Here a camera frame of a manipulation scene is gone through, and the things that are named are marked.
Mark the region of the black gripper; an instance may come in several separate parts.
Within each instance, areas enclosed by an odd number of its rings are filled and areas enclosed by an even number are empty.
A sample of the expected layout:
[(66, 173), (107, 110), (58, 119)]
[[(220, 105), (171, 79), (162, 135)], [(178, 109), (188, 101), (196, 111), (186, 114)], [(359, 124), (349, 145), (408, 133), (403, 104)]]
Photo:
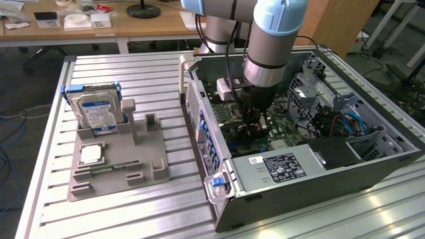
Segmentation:
[(271, 107), (278, 87), (247, 86), (242, 88), (239, 108), (246, 128), (266, 129), (263, 121), (267, 119), (267, 110)]

